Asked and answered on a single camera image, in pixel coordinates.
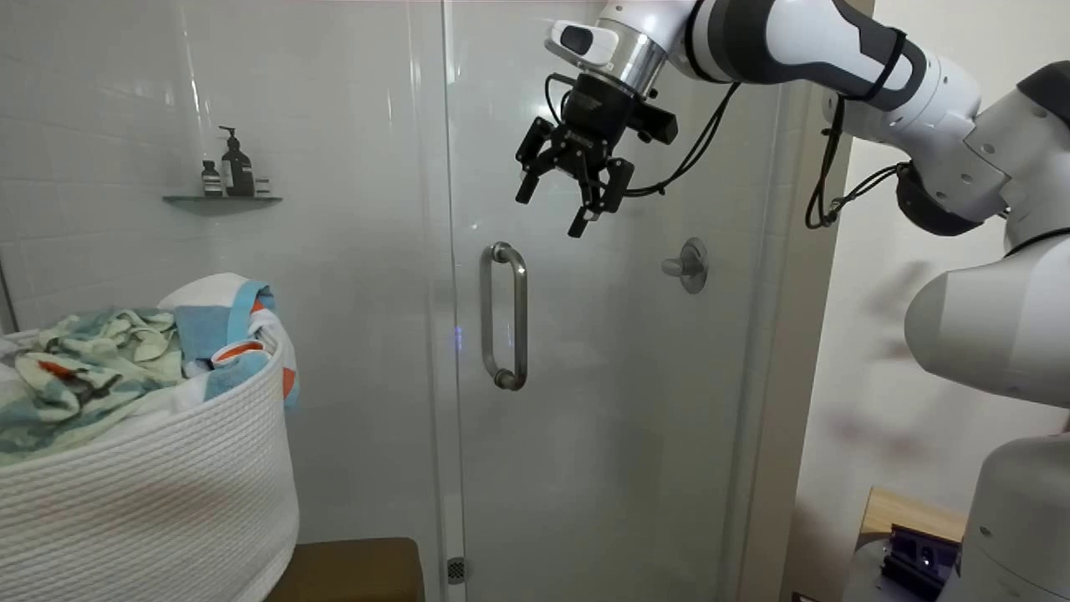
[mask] metal door handle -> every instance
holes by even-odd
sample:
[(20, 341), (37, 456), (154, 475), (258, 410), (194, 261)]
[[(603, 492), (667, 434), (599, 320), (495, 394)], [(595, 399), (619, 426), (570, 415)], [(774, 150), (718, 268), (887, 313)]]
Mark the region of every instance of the metal door handle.
[[(495, 356), (495, 264), (511, 268), (511, 373), (502, 369)], [(529, 264), (524, 256), (519, 256), (505, 242), (481, 252), (481, 365), (488, 369), (492, 381), (505, 392), (523, 392), (529, 384)]]

